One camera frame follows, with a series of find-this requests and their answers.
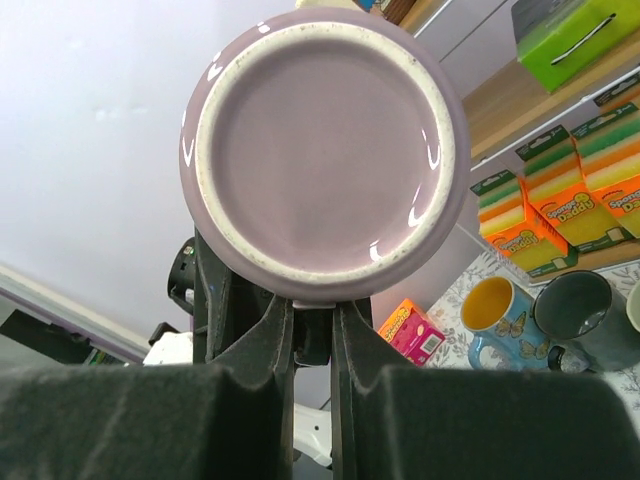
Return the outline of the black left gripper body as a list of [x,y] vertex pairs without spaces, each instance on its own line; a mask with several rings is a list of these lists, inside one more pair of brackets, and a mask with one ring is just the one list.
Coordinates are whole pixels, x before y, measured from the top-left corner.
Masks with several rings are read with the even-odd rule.
[[191,317],[193,362],[208,363],[264,315],[273,293],[233,272],[199,233],[180,248],[167,294]]

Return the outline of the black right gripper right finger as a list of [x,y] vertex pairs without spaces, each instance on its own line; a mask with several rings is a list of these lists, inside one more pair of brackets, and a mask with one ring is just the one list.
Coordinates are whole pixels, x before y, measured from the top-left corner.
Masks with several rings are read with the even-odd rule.
[[421,369],[351,302],[333,312],[338,479],[635,479],[625,406],[588,374]]

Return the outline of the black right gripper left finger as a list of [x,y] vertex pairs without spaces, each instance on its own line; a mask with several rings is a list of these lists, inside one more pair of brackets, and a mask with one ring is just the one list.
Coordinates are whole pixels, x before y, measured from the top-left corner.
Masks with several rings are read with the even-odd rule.
[[213,444],[207,365],[63,366],[1,376],[5,479],[288,479]]

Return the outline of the blue butterfly mug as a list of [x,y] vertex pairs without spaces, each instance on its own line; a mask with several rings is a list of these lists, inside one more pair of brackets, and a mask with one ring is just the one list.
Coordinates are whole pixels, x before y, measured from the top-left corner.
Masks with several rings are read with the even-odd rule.
[[535,324],[533,298],[511,280],[494,276],[471,289],[461,307],[461,321],[473,339],[467,357],[479,370],[481,352],[496,350],[511,370],[546,370],[552,342]]

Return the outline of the mauve pink mug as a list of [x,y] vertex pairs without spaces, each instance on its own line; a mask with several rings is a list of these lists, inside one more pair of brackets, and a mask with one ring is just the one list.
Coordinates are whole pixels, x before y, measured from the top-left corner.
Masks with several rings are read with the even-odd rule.
[[299,7],[211,60],[182,118],[196,231],[233,272],[330,308],[424,265],[456,223],[470,134],[439,64],[358,8]]

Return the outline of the dark grey mug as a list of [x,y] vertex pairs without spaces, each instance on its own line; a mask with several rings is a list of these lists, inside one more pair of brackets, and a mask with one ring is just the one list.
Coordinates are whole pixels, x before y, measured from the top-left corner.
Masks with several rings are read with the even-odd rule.
[[549,282],[531,309],[536,326],[553,343],[548,367],[561,369],[566,354],[591,372],[624,370],[639,363],[639,332],[626,313],[626,298],[600,274],[579,270]]

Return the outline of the green mug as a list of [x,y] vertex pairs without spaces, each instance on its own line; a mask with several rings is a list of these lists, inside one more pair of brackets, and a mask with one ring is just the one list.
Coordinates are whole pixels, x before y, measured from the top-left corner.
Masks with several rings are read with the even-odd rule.
[[626,314],[631,326],[640,331],[640,299],[638,295],[629,294],[626,301]]

